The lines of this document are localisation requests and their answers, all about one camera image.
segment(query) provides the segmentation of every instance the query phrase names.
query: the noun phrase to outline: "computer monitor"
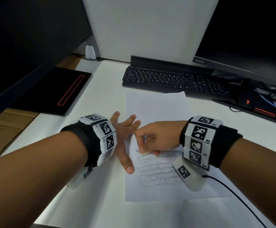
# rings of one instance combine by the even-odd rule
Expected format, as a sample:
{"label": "computer monitor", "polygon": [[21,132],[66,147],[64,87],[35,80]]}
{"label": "computer monitor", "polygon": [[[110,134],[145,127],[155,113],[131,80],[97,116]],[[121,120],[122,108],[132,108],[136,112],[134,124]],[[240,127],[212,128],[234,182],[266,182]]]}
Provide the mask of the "computer monitor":
{"label": "computer monitor", "polygon": [[276,86],[276,0],[219,0],[193,61]]}
{"label": "computer monitor", "polygon": [[0,0],[0,112],[91,34],[82,0]]}

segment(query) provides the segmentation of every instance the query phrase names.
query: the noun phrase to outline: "desk surface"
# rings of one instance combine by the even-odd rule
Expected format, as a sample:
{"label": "desk surface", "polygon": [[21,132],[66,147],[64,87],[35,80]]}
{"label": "desk surface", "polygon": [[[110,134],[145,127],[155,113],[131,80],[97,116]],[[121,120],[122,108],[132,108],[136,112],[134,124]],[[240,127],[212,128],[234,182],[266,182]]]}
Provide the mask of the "desk surface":
{"label": "desk surface", "polygon": [[[40,114],[4,154],[56,134],[75,118],[91,113],[110,117],[119,111],[125,119],[125,93],[142,92],[122,86],[129,63],[81,60],[76,68],[93,73],[85,90],[66,117]],[[232,112],[210,100],[187,98],[193,115],[221,119],[244,138],[276,151],[276,123]],[[65,228],[83,227],[262,227],[235,197],[183,202],[132,203],[125,201],[125,171],[115,157],[94,170],[78,188],[64,187],[36,220],[38,224]],[[225,182],[250,206],[267,227],[275,227],[229,181]]]}

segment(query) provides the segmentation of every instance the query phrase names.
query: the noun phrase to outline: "hand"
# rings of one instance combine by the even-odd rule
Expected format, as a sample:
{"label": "hand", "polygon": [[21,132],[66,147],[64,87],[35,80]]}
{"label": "hand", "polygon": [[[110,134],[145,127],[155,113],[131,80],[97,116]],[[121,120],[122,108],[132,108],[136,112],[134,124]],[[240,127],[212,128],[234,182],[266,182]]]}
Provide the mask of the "hand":
{"label": "hand", "polygon": [[153,122],[136,130],[139,152],[143,154],[152,152],[158,156],[161,150],[178,147],[180,133],[186,123],[187,121]]}
{"label": "hand", "polygon": [[117,134],[117,146],[115,148],[114,154],[119,158],[121,165],[124,167],[125,171],[128,174],[132,174],[135,169],[131,159],[126,153],[124,141],[130,134],[138,129],[141,122],[138,120],[133,123],[136,119],[136,115],[133,114],[124,122],[118,123],[119,115],[120,113],[116,111],[110,119],[111,123],[116,129]]}

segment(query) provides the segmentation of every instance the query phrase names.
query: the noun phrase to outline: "black keyboard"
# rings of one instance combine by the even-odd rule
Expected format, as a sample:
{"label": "black keyboard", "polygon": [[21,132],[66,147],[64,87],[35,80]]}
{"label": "black keyboard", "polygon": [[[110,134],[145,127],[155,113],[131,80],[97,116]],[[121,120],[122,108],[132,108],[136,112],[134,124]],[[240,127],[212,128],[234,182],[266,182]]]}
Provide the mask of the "black keyboard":
{"label": "black keyboard", "polygon": [[218,77],[129,66],[122,85],[164,93],[184,91],[187,96],[233,101],[229,84]]}

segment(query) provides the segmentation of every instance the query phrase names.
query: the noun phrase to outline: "paper sheet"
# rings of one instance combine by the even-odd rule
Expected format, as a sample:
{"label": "paper sheet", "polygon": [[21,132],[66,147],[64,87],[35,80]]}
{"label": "paper sheet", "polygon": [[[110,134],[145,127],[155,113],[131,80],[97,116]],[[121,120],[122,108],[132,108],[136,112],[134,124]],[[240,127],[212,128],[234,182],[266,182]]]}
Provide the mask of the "paper sheet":
{"label": "paper sheet", "polygon": [[[137,93],[126,94],[126,115],[136,114],[141,127],[155,121],[188,120],[189,106],[186,96],[181,93]],[[153,154],[142,156],[138,151],[137,141],[133,135],[129,147],[129,156],[135,172],[125,174],[125,199],[130,202],[179,201],[231,196],[214,180],[208,180],[198,192],[191,192],[182,182],[172,167],[174,159],[181,155],[182,146],[174,151],[162,153],[159,157]],[[219,169],[211,167],[209,175],[220,178]]]}

